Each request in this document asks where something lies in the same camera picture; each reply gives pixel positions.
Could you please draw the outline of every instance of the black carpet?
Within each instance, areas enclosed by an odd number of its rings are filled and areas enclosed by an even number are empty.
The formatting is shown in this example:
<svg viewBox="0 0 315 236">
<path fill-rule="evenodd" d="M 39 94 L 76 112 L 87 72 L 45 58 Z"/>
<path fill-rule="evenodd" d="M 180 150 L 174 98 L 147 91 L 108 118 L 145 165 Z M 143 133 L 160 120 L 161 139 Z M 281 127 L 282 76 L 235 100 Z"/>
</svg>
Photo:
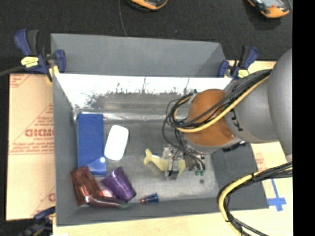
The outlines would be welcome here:
<svg viewBox="0 0 315 236">
<path fill-rule="evenodd" d="M 293 12 L 265 20 L 245 0 L 169 0 L 160 11 L 147 13 L 125 0 L 0 0 L 0 5 L 0 71 L 18 65 L 21 53 L 13 35 L 20 29 L 39 29 L 38 48 L 46 52 L 52 32 L 215 41 L 227 59 L 239 58 L 243 45 L 255 46 L 261 60 L 277 60 L 292 48 Z M 0 236 L 16 235 L 31 223 L 4 222 L 7 80 L 0 77 Z"/>
</svg>

